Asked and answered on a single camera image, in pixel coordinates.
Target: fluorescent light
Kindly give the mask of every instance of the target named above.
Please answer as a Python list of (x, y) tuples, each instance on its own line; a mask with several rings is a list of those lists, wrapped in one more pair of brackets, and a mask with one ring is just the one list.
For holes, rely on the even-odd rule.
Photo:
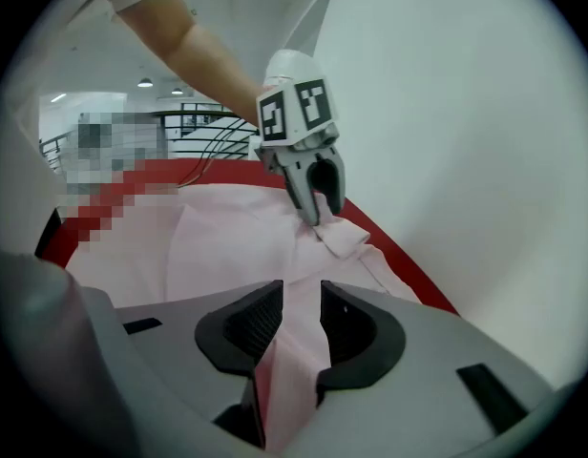
[(152, 83), (150, 78), (143, 78), (139, 83), (137, 83), (137, 86), (140, 88), (150, 88), (154, 86), (154, 83)]
[(56, 96), (55, 98), (53, 98), (53, 99), (51, 100), (51, 103), (54, 103), (54, 102), (56, 102), (56, 101), (60, 100), (60, 99), (61, 99), (61, 98), (63, 98), (65, 95), (66, 95), (66, 94), (61, 94), (61, 95), (59, 95), (59, 96)]

